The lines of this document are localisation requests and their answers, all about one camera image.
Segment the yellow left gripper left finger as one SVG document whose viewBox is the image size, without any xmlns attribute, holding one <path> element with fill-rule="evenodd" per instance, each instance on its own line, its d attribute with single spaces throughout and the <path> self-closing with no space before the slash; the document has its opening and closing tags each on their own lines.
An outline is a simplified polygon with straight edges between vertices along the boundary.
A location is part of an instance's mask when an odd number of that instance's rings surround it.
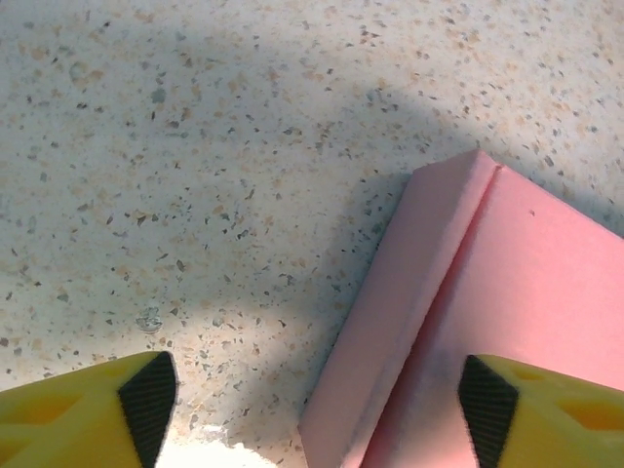
<svg viewBox="0 0 624 468">
<path fill-rule="evenodd" d="M 155 468 L 175 403 L 167 351 L 0 391 L 0 468 Z"/>
</svg>

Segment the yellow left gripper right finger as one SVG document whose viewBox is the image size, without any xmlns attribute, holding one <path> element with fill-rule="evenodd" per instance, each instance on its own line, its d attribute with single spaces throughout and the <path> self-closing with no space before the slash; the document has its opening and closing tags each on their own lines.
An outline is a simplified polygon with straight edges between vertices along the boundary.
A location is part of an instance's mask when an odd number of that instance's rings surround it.
<svg viewBox="0 0 624 468">
<path fill-rule="evenodd" d="M 469 355 L 457 395 L 479 468 L 624 468 L 624 391 Z"/>
</svg>

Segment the pink paper box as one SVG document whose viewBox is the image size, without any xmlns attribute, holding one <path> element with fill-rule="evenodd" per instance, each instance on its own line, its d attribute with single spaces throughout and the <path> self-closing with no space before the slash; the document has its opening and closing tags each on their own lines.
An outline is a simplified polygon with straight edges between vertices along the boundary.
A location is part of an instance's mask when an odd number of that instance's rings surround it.
<svg viewBox="0 0 624 468">
<path fill-rule="evenodd" d="M 469 354 L 624 390 L 624 239 L 481 150 L 411 175 L 300 420 L 308 468 L 477 468 Z"/>
</svg>

